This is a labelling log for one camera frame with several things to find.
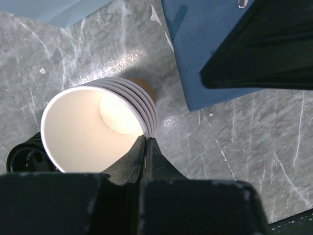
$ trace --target white paper cup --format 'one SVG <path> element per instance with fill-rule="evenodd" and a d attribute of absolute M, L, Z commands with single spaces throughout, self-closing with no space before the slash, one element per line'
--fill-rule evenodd
<path fill-rule="evenodd" d="M 41 121 L 44 148 L 61 172 L 101 172 L 143 134 L 151 133 L 138 110 L 99 80 L 57 94 Z"/>

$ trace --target gray marble surface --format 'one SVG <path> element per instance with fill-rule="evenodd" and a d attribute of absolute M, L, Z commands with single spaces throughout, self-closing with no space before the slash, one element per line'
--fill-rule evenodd
<path fill-rule="evenodd" d="M 157 94 L 157 141 L 195 179 L 254 185 L 270 222 L 313 206 L 313 93 L 263 90 L 189 112 L 160 2 L 115 0 L 68 29 L 0 12 L 0 172 L 58 92 L 106 76 Z"/>

